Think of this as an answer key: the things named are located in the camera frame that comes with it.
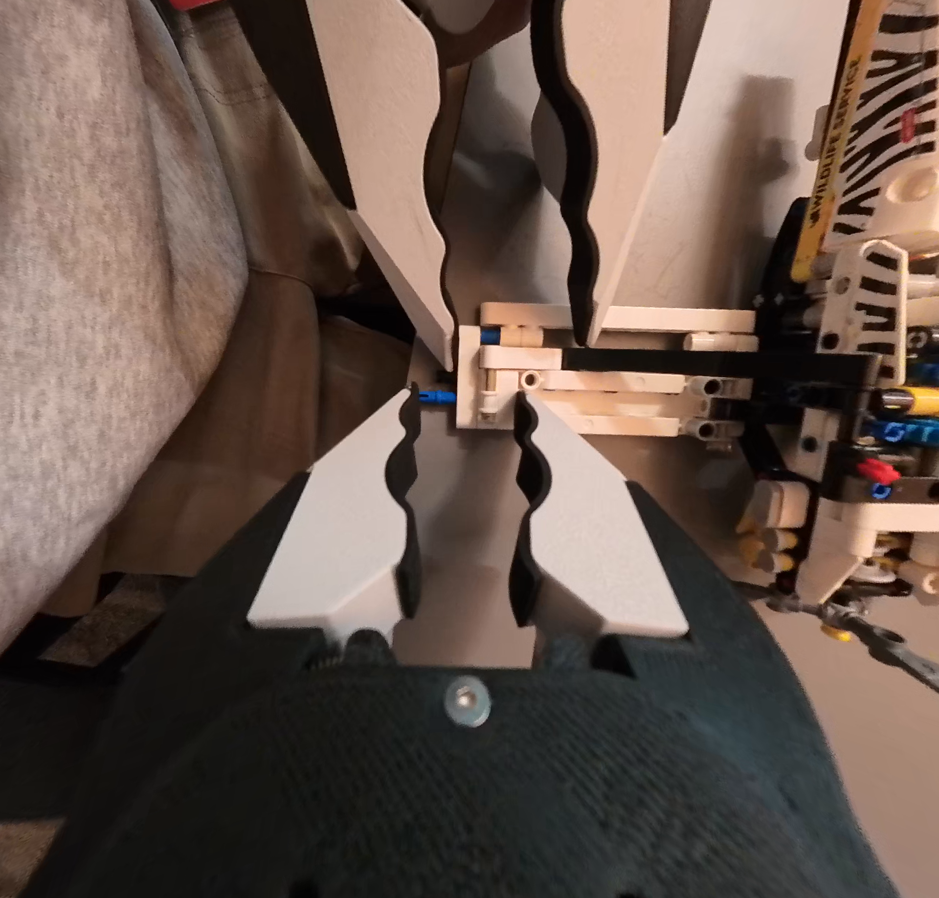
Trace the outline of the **grey sweatshirt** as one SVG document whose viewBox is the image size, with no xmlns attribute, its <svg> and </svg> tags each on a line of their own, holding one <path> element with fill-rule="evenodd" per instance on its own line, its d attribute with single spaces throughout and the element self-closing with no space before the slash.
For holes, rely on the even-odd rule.
<svg viewBox="0 0 939 898">
<path fill-rule="evenodd" d="M 151 0 L 2 0 L 2 649 L 192 409 L 248 265 Z"/>
</svg>

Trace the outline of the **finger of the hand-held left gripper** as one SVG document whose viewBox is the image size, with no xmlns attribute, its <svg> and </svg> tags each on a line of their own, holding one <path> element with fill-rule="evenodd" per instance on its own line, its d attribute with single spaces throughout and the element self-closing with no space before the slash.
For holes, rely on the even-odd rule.
<svg viewBox="0 0 939 898">
<path fill-rule="evenodd" d="M 533 0 L 536 79 L 559 126 L 553 155 L 570 238 L 574 340 L 598 339 L 662 148 L 671 0 Z"/>
<path fill-rule="evenodd" d="M 438 50 L 403 0 L 305 0 L 354 206 L 349 208 L 417 337 L 453 371 L 447 246 L 425 165 L 441 105 Z"/>
</svg>

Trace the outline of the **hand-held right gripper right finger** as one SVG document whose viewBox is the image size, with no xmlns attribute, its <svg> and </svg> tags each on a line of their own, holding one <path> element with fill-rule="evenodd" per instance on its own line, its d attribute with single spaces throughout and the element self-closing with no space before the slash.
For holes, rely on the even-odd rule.
<svg viewBox="0 0 939 898">
<path fill-rule="evenodd" d="M 546 637 L 685 637 L 625 476 L 531 393 L 515 397 L 513 435 L 526 500 L 512 558 L 516 624 Z"/>
</svg>

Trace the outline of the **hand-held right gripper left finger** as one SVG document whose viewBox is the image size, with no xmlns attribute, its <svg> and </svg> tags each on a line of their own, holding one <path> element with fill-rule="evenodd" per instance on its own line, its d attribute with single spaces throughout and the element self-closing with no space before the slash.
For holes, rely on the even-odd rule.
<svg viewBox="0 0 939 898">
<path fill-rule="evenodd" d="M 321 629 L 335 646 L 371 630 L 391 641 L 421 596 L 417 388 L 398 392 L 309 470 L 248 611 L 257 629 Z"/>
</svg>

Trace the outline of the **person's left hand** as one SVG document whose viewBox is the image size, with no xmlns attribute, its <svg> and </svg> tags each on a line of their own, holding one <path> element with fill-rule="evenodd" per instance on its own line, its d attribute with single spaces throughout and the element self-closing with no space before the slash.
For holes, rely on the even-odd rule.
<svg viewBox="0 0 939 898">
<path fill-rule="evenodd" d="M 531 20 L 533 0 L 448 0 L 430 12 L 428 27 L 446 69 L 471 62 L 521 31 Z"/>
</svg>

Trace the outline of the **zebra striped lego plane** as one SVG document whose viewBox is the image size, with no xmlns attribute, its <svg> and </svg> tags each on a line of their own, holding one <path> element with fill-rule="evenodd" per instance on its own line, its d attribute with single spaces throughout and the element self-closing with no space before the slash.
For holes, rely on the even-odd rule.
<svg viewBox="0 0 939 898">
<path fill-rule="evenodd" d="M 557 411 L 581 433 L 739 444 L 757 484 L 738 526 L 781 610 L 937 691 L 937 665 L 864 616 L 937 597 L 937 0 L 851 0 L 814 186 L 792 202 L 753 310 L 610 304 L 592 346 L 570 308 L 484 304 L 457 422 L 495 427 L 510 388 L 618 392 L 561 375 L 673 375 L 713 388 L 683 416 Z"/>
</svg>

